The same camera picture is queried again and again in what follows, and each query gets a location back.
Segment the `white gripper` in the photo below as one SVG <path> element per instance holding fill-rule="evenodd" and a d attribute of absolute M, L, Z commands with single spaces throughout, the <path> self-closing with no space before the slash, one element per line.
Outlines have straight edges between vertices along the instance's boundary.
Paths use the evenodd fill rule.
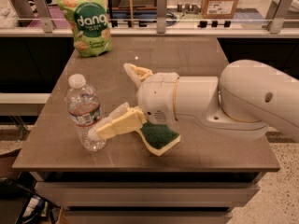
<path fill-rule="evenodd" d="M 125 63 L 123 68 L 139 88 L 136 98 L 141 109 L 138 106 L 130 107 L 128 103 L 118 106 L 88 131 L 88 137 L 93 141 L 107 140 L 119 134 L 137 131 L 147 120 L 153 124 L 171 124 L 176 121 L 174 91 L 179 75 L 153 75 L 150 69 L 132 63 Z"/>

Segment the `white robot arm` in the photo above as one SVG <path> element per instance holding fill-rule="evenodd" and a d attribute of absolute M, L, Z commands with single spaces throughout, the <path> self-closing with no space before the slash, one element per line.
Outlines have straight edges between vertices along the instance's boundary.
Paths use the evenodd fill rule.
<path fill-rule="evenodd" d="M 137 106 L 120 105 L 88 131 L 92 140 L 139 130 L 143 124 L 191 120 L 203 128 L 255 140 L 269 126 L 299 141 L 299 80 L 252 60 L 228 64 L 219 77 L 152 73 L 127 63 Z"/>

